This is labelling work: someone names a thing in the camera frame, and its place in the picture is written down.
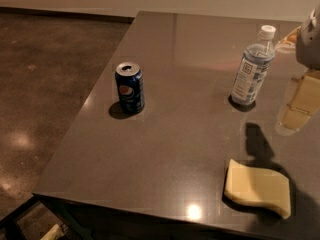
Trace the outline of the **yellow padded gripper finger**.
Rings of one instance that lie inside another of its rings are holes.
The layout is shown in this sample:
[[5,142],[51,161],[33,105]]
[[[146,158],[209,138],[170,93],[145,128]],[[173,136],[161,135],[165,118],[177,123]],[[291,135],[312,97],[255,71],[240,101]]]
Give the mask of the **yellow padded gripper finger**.
[[293,29],[289,34],[277,42],[275,50],[280,53],[289,54],[296,52],[296,44],[301,27]]
[[320,109],[320,71],[307,70],[301,77],[290,79],[275,130],[290,136],[303,128]]

